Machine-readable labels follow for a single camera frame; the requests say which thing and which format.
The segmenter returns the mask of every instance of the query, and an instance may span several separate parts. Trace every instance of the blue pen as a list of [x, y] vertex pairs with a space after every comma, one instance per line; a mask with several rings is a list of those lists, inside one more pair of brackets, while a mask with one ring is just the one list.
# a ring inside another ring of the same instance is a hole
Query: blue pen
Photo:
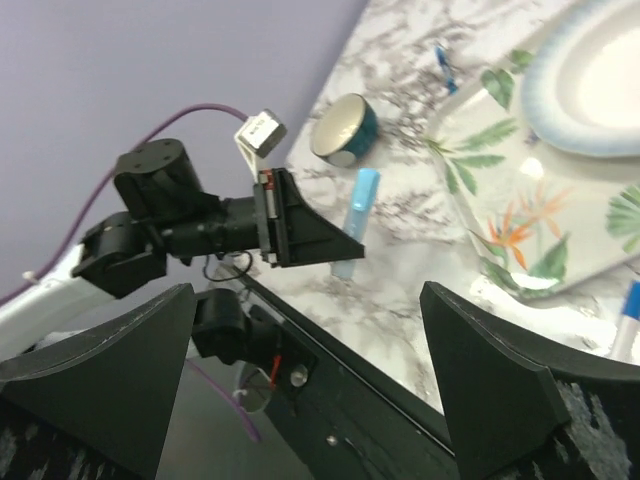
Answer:
[[[361, 168], [351, 194], [351, 205], [344, 221], [343, 231], [354, 240], [362, 242], [369, 223], [369, 214], [376, 201], [380, 173], [372, 168]], [[356, 268], [355, 260], [331, 264], [331, 275], [348, 280]]]
[[631, 349], [640, 330], [640, 282], [633, 282], [625, 301], [618, 331], [609, 358], [619, 362], [631, 361]]
[[438, 59], [438, 64], [442, 69], [442, 73], [444, 73], [449, 95], [453, 95], [458, 91], [458, 87], [453, 79], [453, 72], [451, 71], [449, 61], [447, 60], [447, 54], [445, 53], [444, 48], [442, 48], [442, 45], [436, 45], [436, 58]]

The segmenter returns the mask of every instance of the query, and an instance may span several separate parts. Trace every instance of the floral tray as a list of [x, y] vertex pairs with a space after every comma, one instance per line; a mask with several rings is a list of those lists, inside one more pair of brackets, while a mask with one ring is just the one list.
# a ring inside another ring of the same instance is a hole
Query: floral tray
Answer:
[[523, 74], [560, 14], [461, 89], [426, 143], [486, 273], [520, 299], [546, 297], [640, 256], [640, 161], [541, 142], [524, 120]]

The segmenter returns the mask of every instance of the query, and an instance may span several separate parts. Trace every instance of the blue cup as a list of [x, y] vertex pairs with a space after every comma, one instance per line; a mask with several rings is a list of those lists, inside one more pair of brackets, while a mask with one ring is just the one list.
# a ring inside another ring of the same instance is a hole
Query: blue cup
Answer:
[[378, 119], [371, 105], [356, 93], [340, 97], [316, 122], [311, 152], [336, 167], [351, 167], [378, 138]]

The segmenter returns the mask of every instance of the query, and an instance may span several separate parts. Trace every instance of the marble countertop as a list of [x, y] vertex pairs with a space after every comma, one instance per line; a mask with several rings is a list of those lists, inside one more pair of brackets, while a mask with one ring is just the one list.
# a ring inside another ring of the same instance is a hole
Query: marble countertop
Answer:
[[518, 303], [479, 273], [475, 250], [422, 141], [447, 98], [437, 42], [464, 83], [571, 3], [371, 0], [287, 162], [307, 202], [342, 226], [355, 171], [314, 157], [310, 130], [346, 93], [370, 102], [382, 133], [365, 165], [378, 169], [382, 181], [364, 239], [367, 258], [351, 281], [332, 277], [326, 264], [271, 269], [256, 262], [251, 270], [266, 288], [440, 411], [418, 303], [426, 280], [551, 339], [603, 354], [628, 285], [640, 277], [637, 262], [550, 299]]

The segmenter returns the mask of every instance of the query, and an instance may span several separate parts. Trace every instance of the bird of paradise flower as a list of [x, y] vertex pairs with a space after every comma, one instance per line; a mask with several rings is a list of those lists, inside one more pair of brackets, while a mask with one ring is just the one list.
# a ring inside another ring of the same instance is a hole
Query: bird of paradise flower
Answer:
[[515, 208], [516, 202], [511, 202], [501, 220], [500, 217], [488, 220], [488, 238], [476, 233], [474, 235], [492, 254], [502, 260], [503, 268], [508, 268], [509, 254], [512, 254], [518, 265], [526, 271], [529, 269], [529, 263], [521, 249], [521, 244], [525, 240], [531, 237], [537, 239], [537, 257], [540, 262], [540, 259], [544, 260], [546, 255], [542, 252], [543, 225], [557, 239], [565, 238], [553, 215], [566, 206], [566, 199], [570, 192], [571, 189], [564, 189], [550, 196], [545, 182], [540, 181], [532, 195], [519, 196], [519, 209]]

